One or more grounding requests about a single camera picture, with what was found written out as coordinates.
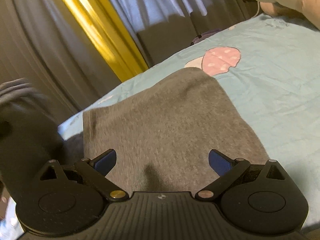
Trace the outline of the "grey curtain left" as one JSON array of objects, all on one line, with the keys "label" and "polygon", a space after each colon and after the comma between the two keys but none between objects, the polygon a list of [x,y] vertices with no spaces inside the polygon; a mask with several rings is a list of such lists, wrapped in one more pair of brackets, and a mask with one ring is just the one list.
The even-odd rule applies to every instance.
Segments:
[{"label": "grey curtain left", "polygon": [[58,122],[120,84],[62,0],[1,0],[1,82],[19,78]]}]

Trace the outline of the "yellow curtain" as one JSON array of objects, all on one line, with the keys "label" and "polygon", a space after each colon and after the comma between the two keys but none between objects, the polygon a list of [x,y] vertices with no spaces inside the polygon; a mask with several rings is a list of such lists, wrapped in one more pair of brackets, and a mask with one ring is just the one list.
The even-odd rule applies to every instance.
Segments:
[{"label": "yellow curtain", "polygon": [[148,65],[110,0],[62,0],[121,82]]}]

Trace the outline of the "white sheer curtain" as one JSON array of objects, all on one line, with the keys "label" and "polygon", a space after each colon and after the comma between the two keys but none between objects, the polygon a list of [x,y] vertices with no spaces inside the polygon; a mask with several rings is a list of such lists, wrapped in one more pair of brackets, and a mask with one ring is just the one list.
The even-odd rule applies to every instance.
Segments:
[{"label": "white sheer curtain", "polygon": [[255,0],[110,0],[149,67],[211,30],[252,18]]}]

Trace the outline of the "purple bag by bed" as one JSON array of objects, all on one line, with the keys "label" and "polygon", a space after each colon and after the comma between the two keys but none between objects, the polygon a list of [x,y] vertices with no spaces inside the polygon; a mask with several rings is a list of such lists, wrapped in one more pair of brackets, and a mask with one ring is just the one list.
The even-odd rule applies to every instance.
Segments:
[{"label": "purple bag by bed", "polygon": [[205,33],[201,33],[200,35],[197,35],[191,42],[191,46],[194,45],[194,44],[197,44],[217,33],[219,33],[221,31],[221,29],[213,29],[213,30],[210,30],[210,31],[207,31]]}]

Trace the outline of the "grey sweatpants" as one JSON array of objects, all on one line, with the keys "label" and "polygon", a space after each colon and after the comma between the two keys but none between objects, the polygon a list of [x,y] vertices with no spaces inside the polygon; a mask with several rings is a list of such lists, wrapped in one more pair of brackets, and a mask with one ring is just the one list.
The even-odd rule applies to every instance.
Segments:
[{"label": "grey sweatpants", "polygon": [[128,193],[190,191],[217,178],[208,154],[263,164],[268,155],[219,83],[185,68],[112,106],[82,115],[83,130],[63,139],[47,102],[24,79],[1,85],[1,182],[20,197],[50,159],[72,165],[112,148],[108,179]]}]

